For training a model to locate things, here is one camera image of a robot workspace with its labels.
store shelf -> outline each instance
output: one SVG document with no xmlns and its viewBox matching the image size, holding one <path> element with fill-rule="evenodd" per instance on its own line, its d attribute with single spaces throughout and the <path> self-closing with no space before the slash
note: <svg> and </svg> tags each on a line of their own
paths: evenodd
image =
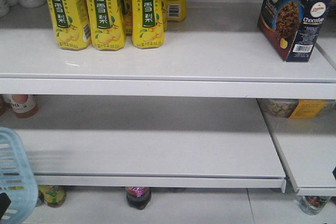
<svg viewBox="0 0 336 224">
<path fill-rule="evenodd" d="M 22 138 L 39 184 L 280 188 L 285 173 L 255 99 L 37 97 L 0 124 Z"/>
<path fill-rule="evenodd" d="M 336 17 L 328 17 L 318 38 L 318 48 L 336 69 Z"/>
<path fill-rule="evenodd" d="M 270 189 L 248 189 L 255 224 L 336 223 L 336 205 L 329 202 L 318 215 L 311 216 L 301 211 L 299 198 L 288 184 L 286 193 Z"/>
<path fill-rule="evenodd" d="M 315 119 L 265 119 L 295 192 L 336 196 L 336 111 Z"/>
<path fill-rule="evenodd" d="M 0 93 L 336 99 L 336 71 L 318 50 L 309 63 L 281 60 L 256 27 L 260 3 L 188 5 L 161 48 L 129 37 L 117 52 L 61 50 L 47 5 L 15 6 L 0 19 Z"/>
<path fill-rule="evenodd" d="M 127 205 L 123 188 L 73 187 L 63 206 L 37 207 L 25 224 L 254 224 L 245 189 L 194 189 L 172 193 L 152 188 L 152 200 L 142 210 Z"/>
</svg>

barcode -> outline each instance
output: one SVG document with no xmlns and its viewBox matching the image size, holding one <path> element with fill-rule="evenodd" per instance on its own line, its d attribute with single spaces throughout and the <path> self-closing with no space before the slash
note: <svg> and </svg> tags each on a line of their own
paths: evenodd
<svg viewBox="0 0 336 224">
<path fill-rule="evenodd" d="M 180 5 L 170 5 L 168 8 L 168 18 L 179 18 L 181 7 Z"/>
<path fill-rule="evenodd" d="M 90 25 L 86 24 L 84 27 L 84 36 L 85 40 L 87 41 L 91 37 Z"/>
<path fill-rule="evenodd" d="M 296 44 L 294 46 L 293 52 L 310 52 L 312 48 L 313 48 L 313 45 L 304 46 L 304 45 Z"/>
</svg>

chocolate cookie image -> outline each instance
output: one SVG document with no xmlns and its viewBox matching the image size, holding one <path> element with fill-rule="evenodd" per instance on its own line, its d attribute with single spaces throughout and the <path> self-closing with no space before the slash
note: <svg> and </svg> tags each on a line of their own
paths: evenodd
<svg viewBox="0 0 336 224">
<path fill-rule="evenodd" d="M 299 5 L 295 1 L 286 3 L 279 11 L 276 33 L 279 38 L 288 38 L 299 28 Z"/>
</svg>

green label panel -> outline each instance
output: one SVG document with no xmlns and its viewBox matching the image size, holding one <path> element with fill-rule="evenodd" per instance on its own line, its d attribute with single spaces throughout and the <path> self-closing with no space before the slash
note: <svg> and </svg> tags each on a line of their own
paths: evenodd
<svg viewBox="0 0 336 224">
<path fill-rule="evenodd" d="M 57 26 L 60 28 L 69 28 L 67 15 L 65 14 L 64 4 L 62 0 L 51 0 L 54 6 Z"/>
<path fill-rule="evenodd" d="M 142 24 L 143 27 L 155 26 L 154 0 L 142 0 Z"/>
<path fill-rule="evenodd" d="M 106 0 L 93 0 L 96 10 L 97 27 L 101 29 L 111 28 Z"/>
</svg>

light blue plastic basket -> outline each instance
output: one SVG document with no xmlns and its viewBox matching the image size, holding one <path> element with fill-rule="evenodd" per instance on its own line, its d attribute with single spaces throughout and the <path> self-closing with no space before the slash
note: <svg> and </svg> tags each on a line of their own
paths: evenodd
<svg viewBox="0 0 336 224">
<path fill-rule="evenodd" d="M 12 201 L 1 224 L 20 224 L 33 212 L 38 187 L 19 135 L 0 127 L 0 193 Z"/>
</svg>

